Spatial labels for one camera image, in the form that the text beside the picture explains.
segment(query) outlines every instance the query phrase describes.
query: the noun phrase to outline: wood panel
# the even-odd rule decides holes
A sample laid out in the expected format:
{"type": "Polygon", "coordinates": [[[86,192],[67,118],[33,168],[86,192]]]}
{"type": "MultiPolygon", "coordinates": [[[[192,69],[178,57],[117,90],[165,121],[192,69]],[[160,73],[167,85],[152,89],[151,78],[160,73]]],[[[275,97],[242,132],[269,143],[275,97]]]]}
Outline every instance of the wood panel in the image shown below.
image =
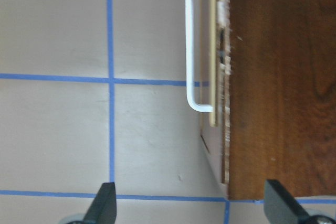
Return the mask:
{"type": "Polygon", "coordinates": [[[230,0],[230,199],[336,195],[336,0],[230,0]]]}

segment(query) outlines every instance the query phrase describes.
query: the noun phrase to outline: white tile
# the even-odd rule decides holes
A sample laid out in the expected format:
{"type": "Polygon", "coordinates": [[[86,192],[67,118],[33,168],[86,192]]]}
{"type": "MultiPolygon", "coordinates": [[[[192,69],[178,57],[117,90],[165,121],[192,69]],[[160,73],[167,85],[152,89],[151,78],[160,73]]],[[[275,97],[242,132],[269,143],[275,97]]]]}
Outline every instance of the white tile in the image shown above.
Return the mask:
{"type": "Polygon", "coordinates": [[[85,213],[93,199],[0,195],[0,222],[58,224],[64,217],[85,213]]]}
{"type": "Polygon", "coordinates": [[[115,88],[117,193],[221,196],[185,87],[115,88]]]}
{"type": "Polygon", "coordinates": [[[0,0],[0,72],[107,77],[106,0],[0,0]]]}
{"type": "MultiPolygon", "coordinates": [[[[315,209],[335,217],[336,204],[302,204],[305,209],[315,209]]],[[[264,204],[234,203],[230,204],[230,224],[259,223],[269,224],[264,214],[264,204]]]]}
{"type": "Polygon", "coordinates": [[[118,200],[116,224],[222,224],[223,202],[118,200]]]}
{"type": "Polygon", "coordinates": [[[184,0],[113,0],[115,76],[185,80],[184,8],[184,0]]]}
{"type": "Polygon", "coordinates": [[[108,85],[0,80],[2,190],[92,193],[109,179],[108,85]]]}

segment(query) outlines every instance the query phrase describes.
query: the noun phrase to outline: vertical blue line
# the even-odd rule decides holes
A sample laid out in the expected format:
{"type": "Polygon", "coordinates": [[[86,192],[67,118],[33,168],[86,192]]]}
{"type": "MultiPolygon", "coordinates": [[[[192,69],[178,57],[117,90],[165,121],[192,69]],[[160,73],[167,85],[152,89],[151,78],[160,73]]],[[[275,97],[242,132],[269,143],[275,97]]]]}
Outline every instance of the vertical blue line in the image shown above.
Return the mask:
{"type": "Polygon", "coordinates": [[[224,224],[229,224],[230,221],[230,201],[225,204],[224,224]]]}
{"type": "Polygon", "coordinates": [[[110,135],[110,181],[114,181],[114,67],[113,67],[113,4],[112,0],[107,1],[107,40],[108,40],[108,65],[109,65],[109,135],[110,135]]]}

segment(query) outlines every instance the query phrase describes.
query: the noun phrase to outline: white handle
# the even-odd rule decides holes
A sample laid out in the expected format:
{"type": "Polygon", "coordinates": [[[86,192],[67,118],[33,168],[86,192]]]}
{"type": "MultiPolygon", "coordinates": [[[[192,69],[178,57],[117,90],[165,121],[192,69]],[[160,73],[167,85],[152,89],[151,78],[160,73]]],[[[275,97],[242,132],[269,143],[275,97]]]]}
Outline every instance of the white handle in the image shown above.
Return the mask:
{"type": "Polygon", "coordinates": [[[185,58],[187,77],[187,100],[191,108],[199,112],[212,112],[210,104],[198,104],[194,91],[194,4],[185,0],[185,58]]]}

